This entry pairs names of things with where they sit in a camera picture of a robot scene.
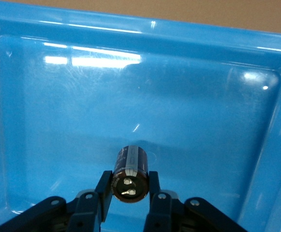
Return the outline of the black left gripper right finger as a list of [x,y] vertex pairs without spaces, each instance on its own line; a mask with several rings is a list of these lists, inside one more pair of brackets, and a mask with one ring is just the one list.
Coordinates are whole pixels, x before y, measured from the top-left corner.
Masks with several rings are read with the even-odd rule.
[[149,172],[149,213],[145,232],[245,232],[246,230],[203,198],[181,202],[160,188],[159,175]]

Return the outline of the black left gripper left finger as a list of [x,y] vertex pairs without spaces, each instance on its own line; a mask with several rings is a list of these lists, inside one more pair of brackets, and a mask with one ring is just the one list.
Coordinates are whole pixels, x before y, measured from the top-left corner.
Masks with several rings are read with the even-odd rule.
[[99,232],[111,203],[112,171],[104,171],[96,188],[71,201],[48,197],[0,225],[0,232]]

